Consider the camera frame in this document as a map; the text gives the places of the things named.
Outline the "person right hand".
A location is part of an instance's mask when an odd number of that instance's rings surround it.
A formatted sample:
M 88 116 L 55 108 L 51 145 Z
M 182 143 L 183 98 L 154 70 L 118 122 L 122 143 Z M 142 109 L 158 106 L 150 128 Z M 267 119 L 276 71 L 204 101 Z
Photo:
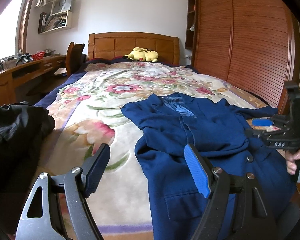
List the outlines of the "person right hand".
M 285 151 L 285 160 L 286 160 L 287 172 L 290 175 L 294 175 L 297 171 L 296 161 L 300 160 L 300 149 L 295 153 L 292 153 L 290 151 Z

